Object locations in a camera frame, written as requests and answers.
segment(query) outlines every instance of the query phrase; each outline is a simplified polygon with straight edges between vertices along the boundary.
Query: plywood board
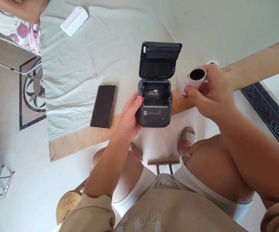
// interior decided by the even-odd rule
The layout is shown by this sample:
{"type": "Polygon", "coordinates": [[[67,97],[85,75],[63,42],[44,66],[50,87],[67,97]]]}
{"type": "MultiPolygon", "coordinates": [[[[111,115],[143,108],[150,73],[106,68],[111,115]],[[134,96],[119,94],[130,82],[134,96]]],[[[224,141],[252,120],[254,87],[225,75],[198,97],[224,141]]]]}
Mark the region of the plywood board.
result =
{"type": "MultiPolygon", "coordinates": [[[[226,66],[222,70],[230,80],[233,91],[279,74],[279,43],[226,66]]],[[[190,101],[183,100],[176,90],[173,91],[172,115],[192,107],[194,105],[190,101]]],[[[119,120],[120,114],[113,117],[111,128],[108,130],[88,127],[50,142],[50,160],[58,160],[109,140],[119,120]]]]}

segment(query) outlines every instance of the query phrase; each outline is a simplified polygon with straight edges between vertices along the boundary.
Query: wrist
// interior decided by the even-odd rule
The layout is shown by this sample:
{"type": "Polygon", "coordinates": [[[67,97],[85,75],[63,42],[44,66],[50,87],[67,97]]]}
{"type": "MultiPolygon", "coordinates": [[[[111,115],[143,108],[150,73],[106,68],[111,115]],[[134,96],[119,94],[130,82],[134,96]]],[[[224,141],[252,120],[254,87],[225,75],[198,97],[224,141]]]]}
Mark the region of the wrist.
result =
{"type": "Polygon", "coordinates": [[[114,134],[113,134],[113,136],[112,136],[113,138],[117,138],[117,139],[119,139],[119,140],[121,140],[121,141],[124,141],[124,142],[126,142],[126,143],[131,143],[131,141],[132,141],[132,138],[130,137],[130,136],[128,136],[126,133],[124,133],[123,131],[120,131],[119,129],[117,129],[115,132],[114,132],[114,134]]]}
{"type": "Polygon", "coordinates": [[[218,125],[218,127],[222,127],[227,124],[231,124],[234,121],[237,121],[242,116],[239,109],[235,106],[230,110],[225,111],[222,115],[213,119],[213,121],[218,125]]]}

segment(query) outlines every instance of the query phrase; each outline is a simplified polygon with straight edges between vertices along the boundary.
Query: hand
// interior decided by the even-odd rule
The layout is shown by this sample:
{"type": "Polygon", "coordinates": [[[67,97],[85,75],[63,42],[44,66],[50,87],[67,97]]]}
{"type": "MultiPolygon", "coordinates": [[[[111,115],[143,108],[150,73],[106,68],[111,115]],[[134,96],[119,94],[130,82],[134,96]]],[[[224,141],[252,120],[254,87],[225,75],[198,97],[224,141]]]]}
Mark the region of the hand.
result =
{"type": "Polygon", "coordinates": [[[193,86],[185,88],[184,99],[190,99],[199,112],[214,122],[223,120],[237,111],[233,91],[223,71],[216,64],[200,66],[206,70],[206,82],[199,90],[193,86]]]}
{"type": "Polygon", "coordinates": [[[120,122],[116,129],[116,133],[119,136],[126,137],[130,141],[138,134],[142,128],[135,117],[137,110],[143,103],[143,98],[137,96],[137,92],[124,105],[120,122]]]}

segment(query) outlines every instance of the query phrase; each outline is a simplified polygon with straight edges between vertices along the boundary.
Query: wooden stool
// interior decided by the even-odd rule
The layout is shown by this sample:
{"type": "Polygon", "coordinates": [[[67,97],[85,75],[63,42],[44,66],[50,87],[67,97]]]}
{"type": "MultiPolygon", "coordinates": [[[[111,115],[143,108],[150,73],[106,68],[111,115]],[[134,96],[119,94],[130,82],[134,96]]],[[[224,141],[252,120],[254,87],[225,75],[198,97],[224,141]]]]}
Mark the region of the wooden stool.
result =
{"type": "Polygon", "coordinates": [[[172,165],[173,164],[179,164],[179,163],[180,163],[180,161],[148,162],[148,166],[156,166],[157,167],[157,173],[159,175],[160,174],[159,166],[161,166],[161,165],[168,165],[169,166],[169,171],[171,172],[171,175],[173,175],[172,165]]]}
{"type": "Polygon", "coordinates": [[[85,188],[86,181],[83,181],[76,189],[65,193],[59,200],[56,209],[56,221],[57,225],[63,222],[69,212],[74,209],[79,203],[82,191],[85,188]]]}

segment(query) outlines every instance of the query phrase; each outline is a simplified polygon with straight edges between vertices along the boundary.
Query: leg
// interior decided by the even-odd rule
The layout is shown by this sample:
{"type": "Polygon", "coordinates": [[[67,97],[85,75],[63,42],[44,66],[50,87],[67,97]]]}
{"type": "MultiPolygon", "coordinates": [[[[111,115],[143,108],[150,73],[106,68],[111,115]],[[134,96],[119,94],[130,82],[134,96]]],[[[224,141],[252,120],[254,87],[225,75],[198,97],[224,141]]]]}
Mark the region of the leg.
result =
{"type": "Polygon", "coordinates": [[[23,0],[18,3],[15,0],[0,0],[0,10],[31,24],[36,24],[48,2],[49,0],[23,0]]]}
{"type": "Polygon", "coordinates": [[[221,135],[194,145],[182,140],[178,151],[180,156],[189,156],[186,168],[215,193],[236,203],[251,202],[254,191],[240,176],[221,135]]]}
{"type": "MultiPolygon", "coordinates": [[[[97,153],[94,155],[92,161],[93,168],[98,163],[104,150],[105,148],[102,148],[101,150],[97,151],[97,153]]],[[[142,174],[142,161],[143,157],[140,154],[140,152],[135,147],[131,147],[127,156],[126,163],[122,170],[122,174],[120,176],[118,185],[113,195],[113,203],[122,201],[132,191],[142,174]]]]}

